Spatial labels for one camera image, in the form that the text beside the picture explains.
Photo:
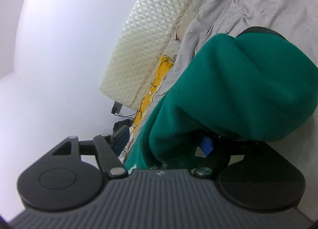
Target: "white wall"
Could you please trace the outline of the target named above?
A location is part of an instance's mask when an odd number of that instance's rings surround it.
[[[98,87],[136,0],[25,0],[15,72],[0,81],[0,214],[23,207],[19,174],[69,135],[111,132],[118,118]],[[134,111],[123,108],[124,115]]]
[[[0,79],[13,71],[16,30],[24,0],[0,0]]]

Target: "yellow cloth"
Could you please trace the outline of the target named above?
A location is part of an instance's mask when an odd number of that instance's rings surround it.
[[[133,133],[134,131],[136,131],[139,123],[142,121],[144,115],[146,114],[146,110],[148,106],[152,102],[153,96],[159,90],[164,78],[166,77],[166,74],[173,67],[173,65],[174,63],[171,61],[171,59],[168,56],[160,57],[160,62],[157,69],[156,76],[153,82],[151,83],[148,93],[145,95],[145,97],[141,101],[140,107],[136,113],[134,123],[133,123],[133,128],[134,128]]]

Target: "gray bed sheet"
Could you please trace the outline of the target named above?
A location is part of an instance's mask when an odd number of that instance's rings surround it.
[[[318,63],[318,0],[206,0],[188,26],[175,65],[148,107],[135,137],[162,96],[173,86],[204,43],[217,33],[237,36],[251,26],[282,34]],[[318,112],[282,142],[270,145],[301,170],[306,191],[298,206],[318,219]]]

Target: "white quilted padding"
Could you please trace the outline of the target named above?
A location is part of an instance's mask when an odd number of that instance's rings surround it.
[[[172,39],[183,16],[199,0],[138,0],[118,39],[102,93],[137,110],[155,76],[161,55],[171,59],[180,42]]]

